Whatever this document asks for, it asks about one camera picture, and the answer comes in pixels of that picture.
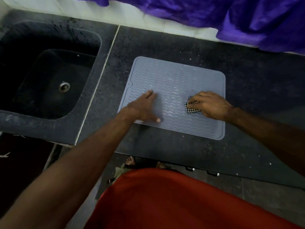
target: red fabric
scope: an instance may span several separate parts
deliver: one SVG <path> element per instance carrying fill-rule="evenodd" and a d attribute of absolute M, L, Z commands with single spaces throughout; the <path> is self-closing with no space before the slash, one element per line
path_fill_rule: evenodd
<path fill-rule="evenodd" d="M 98 201 L 92 228 L 300 228 L 258 206 L 180 173 L 123 174 Z"/>

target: black and white checkered cloth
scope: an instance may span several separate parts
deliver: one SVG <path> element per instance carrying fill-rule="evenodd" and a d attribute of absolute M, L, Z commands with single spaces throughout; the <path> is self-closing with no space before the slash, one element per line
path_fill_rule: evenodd
<path fill-rule="evenodd" d="M 186 109 L 186 112 L 187 113 L 194 113 L 194 112 L 199 112 L 200 110 L 197 110 L 197 109 L 193 109 L 193 108 L 188 108 L 187 107 L 187 105 L 188 105 L 188 103 L 189 103 L 189 99 L 191 99 L 192 97 L 190 96 L 189 98 L 188 98 L 188 102 L 187 103 L 185 103 L 185 109 Z M 189 104 L 198 104 L 199 103 L 199 101 L 195 101 L 195 102 L 193 102 L 193 103 L 189 103 Z"/>

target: forearm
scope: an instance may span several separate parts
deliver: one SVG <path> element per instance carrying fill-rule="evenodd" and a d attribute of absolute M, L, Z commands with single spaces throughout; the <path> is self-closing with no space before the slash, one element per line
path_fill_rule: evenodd
<path fill-rule="evenodd" d="M 234 108 L 227 121 L 257 139 L 279 159 L 305 176 L 305 132 Z"/>
<path fill-rule="evenodd" d="M 86 199 L 134 120 L 121 112 L 72 148 L 29 185 L 0 221 L 0 227 L 64 227 Z"/>

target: blue silicone mat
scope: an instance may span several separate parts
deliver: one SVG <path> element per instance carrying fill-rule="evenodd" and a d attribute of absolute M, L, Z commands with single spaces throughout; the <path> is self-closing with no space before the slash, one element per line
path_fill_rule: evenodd
<path fill-rule="evenodd" d="M 124 90 L 119 110 L 148 90 L 158 94 L 154 113 L 161 123 L 136 123 L 220 140 L 225 123 L 205 117 L 201 112 L 186 113 L 189 96 L 200 91 L 212 91 L 225 97 L 225 75 L 204 69 L 158 59 L 137 57 Z"/>

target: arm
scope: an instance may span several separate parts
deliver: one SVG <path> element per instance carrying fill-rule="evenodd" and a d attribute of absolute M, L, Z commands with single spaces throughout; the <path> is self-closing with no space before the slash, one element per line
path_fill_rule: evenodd
<path fill-rule="evenodd" d="M 270 149 L 282 162 L 305 176 L 305 132 L 235 108 L 213 92 L 199 92 L 188 107 L 201 110 L 209 118 L 229 122 Z"/>
<path fill-rule="evenodd" d="M 109 123 L 75 146 L 19 196 L 0 228 L 64 228 L 101 176 L 136 119 L 160 122 L 152 112 L 156 94 L 148 91 Z"/>

